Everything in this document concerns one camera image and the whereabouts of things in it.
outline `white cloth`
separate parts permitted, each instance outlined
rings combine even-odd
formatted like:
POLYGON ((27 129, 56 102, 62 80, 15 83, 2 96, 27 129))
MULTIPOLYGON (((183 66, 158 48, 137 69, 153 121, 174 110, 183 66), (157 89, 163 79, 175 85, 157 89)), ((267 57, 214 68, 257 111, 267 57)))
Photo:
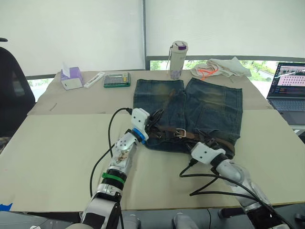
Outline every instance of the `white cloth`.
POLYGON ((250 69, 247 69, 242 66, 239 60, 234 57, 231 60, 218 60, 218 59, 209 59, 206 63, 200 63, 191 69, 191 73, 197 77, 208 77, 213 75, 225 75, 230 77, 231 75, 236 76, 246 76, 250 77, 250 69), (214 73, 200 72, 200 70, 207 70, 214 73))

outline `jeans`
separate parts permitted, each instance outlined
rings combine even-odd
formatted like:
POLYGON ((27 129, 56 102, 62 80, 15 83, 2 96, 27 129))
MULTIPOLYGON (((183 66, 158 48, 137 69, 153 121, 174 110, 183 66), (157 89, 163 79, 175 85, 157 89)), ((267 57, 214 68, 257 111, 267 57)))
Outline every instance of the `jeans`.
MULTIPOLYGON (((192 133, 204 131, 232 145, 240 137, 242 89, 206 83, 195 78, 189 81, 186 89, 182 80, 141 79, 136 85, 133 107, 142 108, 151 115, 163 108, 164 113, 158 122, 161 126, 181 128, 192 133)), ((149 138, 146 146, 151 149, 187 152, 179 144, 164 139, 149 138)))

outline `tissue box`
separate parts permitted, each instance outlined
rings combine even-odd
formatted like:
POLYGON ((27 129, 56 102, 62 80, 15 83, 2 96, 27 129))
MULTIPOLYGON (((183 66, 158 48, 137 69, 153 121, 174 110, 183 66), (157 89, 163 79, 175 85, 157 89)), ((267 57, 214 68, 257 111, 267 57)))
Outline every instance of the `tissue box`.
POLYGON ((79 67, 73 67, 69 69, 70 77, 66 76, 61 71, 61 83, 66 90, 82 87, 83 79, 79 67))

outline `laptop keyboard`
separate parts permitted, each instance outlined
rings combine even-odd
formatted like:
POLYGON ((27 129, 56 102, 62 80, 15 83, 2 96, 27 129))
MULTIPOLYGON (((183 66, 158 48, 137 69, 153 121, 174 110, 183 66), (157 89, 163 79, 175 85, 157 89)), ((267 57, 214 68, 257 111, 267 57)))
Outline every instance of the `laptop keyboard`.
POLYGON ((305 111, 304 100, 272 100, 278 111, 305 111))

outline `window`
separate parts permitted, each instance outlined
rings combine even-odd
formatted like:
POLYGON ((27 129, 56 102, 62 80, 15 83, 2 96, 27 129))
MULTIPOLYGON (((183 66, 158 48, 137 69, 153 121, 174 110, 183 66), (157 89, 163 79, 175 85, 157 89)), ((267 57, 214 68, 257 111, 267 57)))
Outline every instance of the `window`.
MULTIPOLYGON (((191 69, 195 65, 206 63, 206 60, 184 61, 183 69, 191 69)), ((272 83, 274 73, 277 68, 277 61, 240 61, 245 67, 250 69, 252 77, 249 80, 266 98, 272 83)), ((167 61, 151 61, 151 70, 166 70, 167 61)))
POLYGON ((28 80, 30 88, 35 96, 35 101, 46 91, 48 85, 52 82, 51 79, 38 79, 38 80, 28 80))

